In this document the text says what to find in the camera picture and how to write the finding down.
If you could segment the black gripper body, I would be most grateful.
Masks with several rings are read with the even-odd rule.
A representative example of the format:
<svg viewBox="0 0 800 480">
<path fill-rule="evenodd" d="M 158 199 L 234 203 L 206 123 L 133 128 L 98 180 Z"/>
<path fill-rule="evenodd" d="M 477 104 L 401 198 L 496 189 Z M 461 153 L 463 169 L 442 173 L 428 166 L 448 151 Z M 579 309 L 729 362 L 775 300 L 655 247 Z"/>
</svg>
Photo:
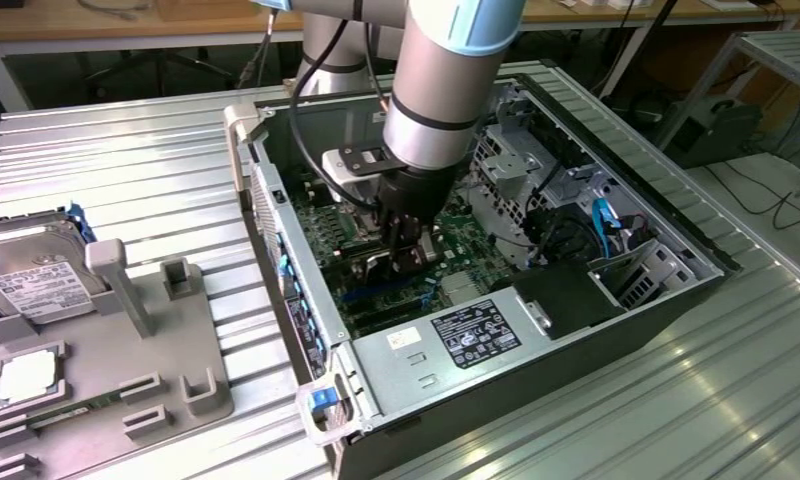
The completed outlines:
<svg viewBox="0 0 800 480">
<path fill-rule="evenodd" d="M 377 189 L 378 219 L 416 219 L 432 224 L 444 209 L 457 177 L 457 167 L 422 170 L 404 167 L 380 175 Z"/>
</svg>

